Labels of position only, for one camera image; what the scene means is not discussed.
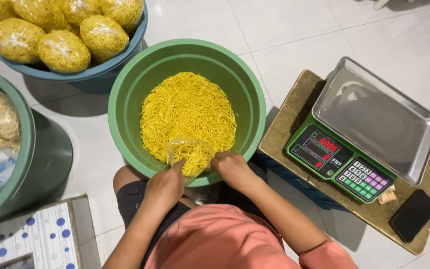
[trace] hand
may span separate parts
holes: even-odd
[[[222,176],[230,187],[246,195],[253,183],[263,180],[249,167],[243,156],[236,152],[224,151],[215,153],[210,167]]]
[[[144,201],[154,204],[157,209],[167,213],[182,197],[185,180],[182,167],[185,160],[176,162],[172,168],[160,171],[147,182]]]

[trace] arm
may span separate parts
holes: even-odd
[[[155,174],[148,182],[144,200],[103,269],[138,269],[155,231],[168,211],[182,197],[181,173],[185,161]]]
[[[241,155],[217,152],[211,165],[228,185],[252,200],[298,255],[330,240],[305,214],[254,174]]]

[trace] green plastic basin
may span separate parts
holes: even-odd
[[[228,96],[237,129],[232,151],[249,160],[265,128],[265,98],[251,69],[234,53],[211,42],[194,39],[169,40],[136,55],[119,73],[112,87],[108,121],[112,138],[123,157],[151,178],[167,168],[142,147],[142,102],[159,83],[179,72],[193,72],[216,83]],[[202,173],[188,187],[220,181],[212,171]]]
[[[0,192],[0,219],[3,219],[61,187],[71,170],[73,151],[63,128],[32,110],[18,89],[2,76],[0,90],[13,102],[21,122],[18,161]]]

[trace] white chair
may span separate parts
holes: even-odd
[[[380,9],[382,9],[388,1],[389,1],[389,0],[377,0],[377,1],[374,3],[374,5],[373,5],[373,9],[374,9],[374,10],[380,10]],[[415,1],[415,0],[408,0],[408,3],[412,3],[412,2],[414,2],[414,1]]]

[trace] salmon pink shirt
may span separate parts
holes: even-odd
[[[146,269],[357,269],[335,241],[303,253],[298,265],[265,221],[236,206],[196,207],[173,223],[150,254]]]

